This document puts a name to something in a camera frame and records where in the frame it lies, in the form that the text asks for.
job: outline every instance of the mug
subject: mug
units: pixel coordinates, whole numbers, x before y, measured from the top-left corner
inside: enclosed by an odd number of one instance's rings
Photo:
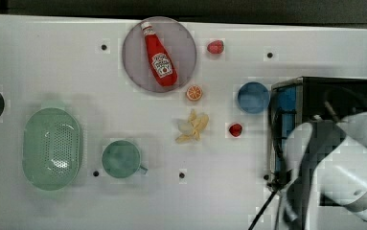
[[[141,152],[127,140],[109,144],[102,157],[103,168],[115,178],[127,178],[141,170],[146,174],[148,169],[141,165]]]
[[[243,85],[237,95],[240,108],[251,114],[264,111],[269,101],[269,91],[261,83],[254,81]]]

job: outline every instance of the banana peel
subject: banana peel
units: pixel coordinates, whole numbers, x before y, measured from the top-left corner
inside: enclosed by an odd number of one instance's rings
[[[201,113],[196,115],[194,109],[192,109],[187,123],[179,124],[178,128],[182,134],[176,138],[176,143],[190,142],[193,139],[201,140],[200,132],[206,128],[209,122],[209,116]]]

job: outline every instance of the blue bowl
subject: blue bowl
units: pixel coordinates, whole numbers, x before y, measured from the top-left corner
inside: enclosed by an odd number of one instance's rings
[[[269,105],[269,91],[262,84],[249,82],[238,92],[237,101],[240,108],[247,113],[260,113]]]

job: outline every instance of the black cable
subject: black cable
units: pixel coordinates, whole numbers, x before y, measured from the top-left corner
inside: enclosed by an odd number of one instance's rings
[[[273,197],[278,193],[278,191],[274,191],[272,192],[272,194],[270,194],[270,197],[267,199],[267,201],[264,203],[264,206],[262,207],[262,209],[259,211],[258,215],[255,216],[254,220],[252,221],[251,226],[249,226],[248,230],[252,230],[254,229],[255,225],[258,222],[258,219],[261,217],[261,215],[264,213],[264,210],[267,208],[267,205],[269,205],[269,203],[272,201]]]

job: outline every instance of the bottle cap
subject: bottle cap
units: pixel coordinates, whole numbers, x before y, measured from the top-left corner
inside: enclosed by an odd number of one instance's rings
[[[149,26],[152,26],[152,25],[150,25],[150,22],[148,22],[148,21],[143,21],[141,23],[141,29],[142,30],[144,30],[146,27],[149,27]]]

